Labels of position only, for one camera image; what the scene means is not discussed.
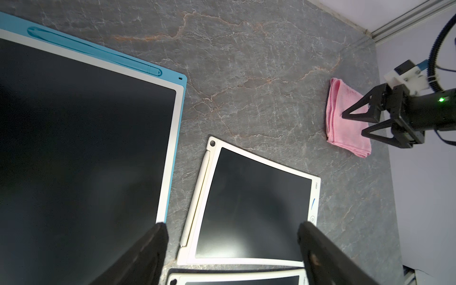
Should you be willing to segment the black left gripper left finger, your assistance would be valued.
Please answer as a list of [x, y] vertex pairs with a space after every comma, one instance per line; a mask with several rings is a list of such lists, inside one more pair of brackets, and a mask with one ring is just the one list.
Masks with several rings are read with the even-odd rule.
[[169, 236], [164, 223], [156, 223], [93, 285], [157, 285], [165, 262]]

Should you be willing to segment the pink microfiber cloth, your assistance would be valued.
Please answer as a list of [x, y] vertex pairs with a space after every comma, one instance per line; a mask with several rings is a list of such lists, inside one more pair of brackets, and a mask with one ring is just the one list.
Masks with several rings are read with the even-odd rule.
[[332, 78], [326, 107], [325, 129], [328, 143], [344, 148], [357, 157], [366, 158], [372, 152], [370, 139], [362, 136], [362, 130], [369, 127], [368, 123], [342, 118], [342, 113], [362, 97], [343, 80]]

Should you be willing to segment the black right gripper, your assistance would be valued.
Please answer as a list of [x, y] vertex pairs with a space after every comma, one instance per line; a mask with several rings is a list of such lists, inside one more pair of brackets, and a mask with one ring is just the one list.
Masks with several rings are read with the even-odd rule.
[[362, 136], [397, 148], [412, 148], [425, 142], [425, 132], [456, 129], [456, 90], [445, 90], [413, 97], [402, 84], [388, 98], [390, 119], [380, 122], [390, 94], [387, 83], [371, 89], [342, 113], [343, 119], [377, 123], [362, 131]]

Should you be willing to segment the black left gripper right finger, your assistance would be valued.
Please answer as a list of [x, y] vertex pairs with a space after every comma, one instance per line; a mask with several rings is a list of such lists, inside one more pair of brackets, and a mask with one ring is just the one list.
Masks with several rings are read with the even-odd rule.
[[310, 285], [376, 285], [311, 222], [298, 230], [298, 244]]

